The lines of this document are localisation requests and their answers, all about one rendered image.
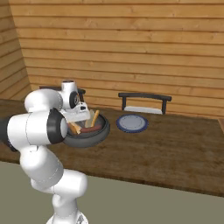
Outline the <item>red-brown sausage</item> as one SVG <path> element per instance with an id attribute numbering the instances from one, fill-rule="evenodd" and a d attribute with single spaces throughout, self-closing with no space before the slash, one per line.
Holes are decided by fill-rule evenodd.
<path id="1" fill-rule="evenodd" d="M 80 129 L 80 133 L 89 133 L 89 132 L 94 132 L 97 130 L 100 130 L 102 128 L 102 126 L 100 124 L 96 124 L 94 127 L 90 127 L 90 128 L 81 128 Z"/>

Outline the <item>blue rimmed white plate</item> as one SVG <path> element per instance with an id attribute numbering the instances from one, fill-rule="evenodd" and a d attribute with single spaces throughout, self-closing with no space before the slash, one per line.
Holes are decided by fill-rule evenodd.
<path id="1" fill-rule="evenodd" d="M 121 115 L 115 123 L 119 130 L 126 133 L 142 132 L 146 130 L 149 125 L 146 118 L 135 114 Z"/>

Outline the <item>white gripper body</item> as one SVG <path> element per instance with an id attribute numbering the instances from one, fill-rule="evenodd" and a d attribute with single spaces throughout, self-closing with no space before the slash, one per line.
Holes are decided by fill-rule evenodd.
<path id="1" fill-rule="evenodd" d="M 88 110 L 84 112 L 76 112 L 75 110 L 62 109 L 60 113 L 66 118 L 68 123 L 82 122 L 90 118 L 90 113 Z"/>

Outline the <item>black chair with white seat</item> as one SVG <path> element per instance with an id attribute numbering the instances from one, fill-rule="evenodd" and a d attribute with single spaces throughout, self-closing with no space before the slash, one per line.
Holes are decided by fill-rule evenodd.
<path id="1" fill-rule="evenodd" d="M 122 99 L 122 110 L 129 112 L 164 115 L 166 104 L 172 98 L 169 95 L 152 93 L 119 93 Z"/>

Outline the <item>dark grey bowl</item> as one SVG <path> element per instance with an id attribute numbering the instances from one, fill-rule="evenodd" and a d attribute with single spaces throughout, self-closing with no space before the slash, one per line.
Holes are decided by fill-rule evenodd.
<path id="1" fill-rule="evenodd" d="M 74 134 L 68 129 L 64 144 L 75 148 L 88 148 L 104 141 L 110 132 L 110 123 L 104 115 L 99 115 L 96 119 L 96 125 L 101 128 L 88 133 Z"/>

